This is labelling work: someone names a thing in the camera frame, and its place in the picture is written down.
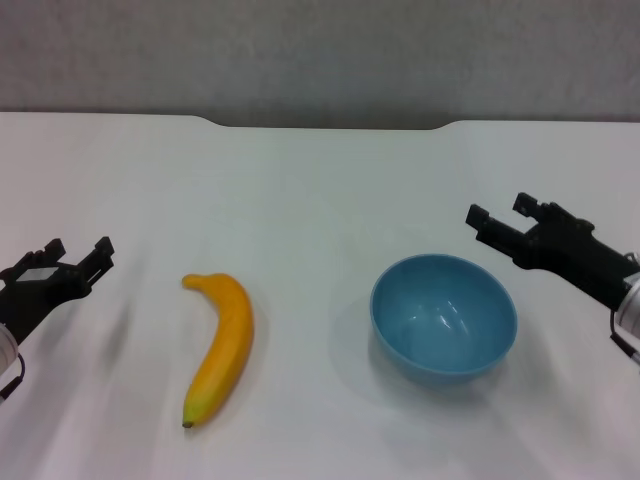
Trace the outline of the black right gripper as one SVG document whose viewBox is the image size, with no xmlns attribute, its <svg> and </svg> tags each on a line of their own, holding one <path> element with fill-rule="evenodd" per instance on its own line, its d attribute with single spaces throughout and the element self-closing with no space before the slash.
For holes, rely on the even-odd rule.
<svg viewBox="0 0 640 480">
<path fill-rule="evenodd" d="M 513 258 L 515 265 L 549 271 L 607 308 L 620 307 L 631 289 L 626 279 L 639 272 L 637 263 L 597 240 L 592 223 L 554 202 L 540 203 L 520 192 L 513 210 L 536 224 L 523 234 L 476 204 L 465 223 L 476 231 L 477 241 Z"/>
</svg>

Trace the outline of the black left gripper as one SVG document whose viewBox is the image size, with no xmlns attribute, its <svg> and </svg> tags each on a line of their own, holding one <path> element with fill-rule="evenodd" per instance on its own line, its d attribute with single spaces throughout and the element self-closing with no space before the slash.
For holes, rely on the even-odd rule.
<svg viewBox="0 0 640 480">
<path fill-rule="evenodd" d="M 93 285 L 113 266 L 115 250 L 108 236 L 78 264 L 59 262 L 66 254 L 60 238 L 42 250 L 29 252 L 13 267 L 1 272 L 1 323 L 20 345 L 58 306 L 86 297 Z M 45 279 L 20 280 L 29 270 L 53 268 Z"/>
</svg>

